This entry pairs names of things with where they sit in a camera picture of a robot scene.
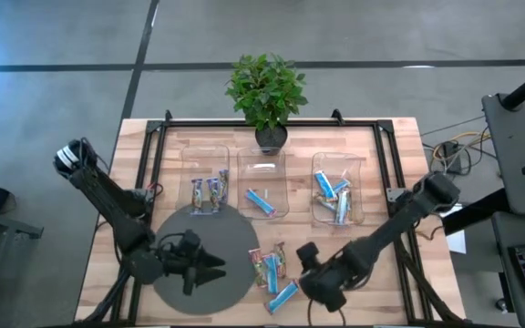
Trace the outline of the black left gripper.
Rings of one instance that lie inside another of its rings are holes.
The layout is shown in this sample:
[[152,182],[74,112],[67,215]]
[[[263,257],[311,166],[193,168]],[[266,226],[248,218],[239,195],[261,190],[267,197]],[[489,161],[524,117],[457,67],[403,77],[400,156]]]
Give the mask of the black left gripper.
[[196,286],[212,282],[226,276],[226,271],[216,269],[226,264],[222,258],[200,249],[198,253],[198,267],[192,259],[178,256],[166,256],[163,260],[165,276],[177,275],[182,278],[182,292],[192,295]]

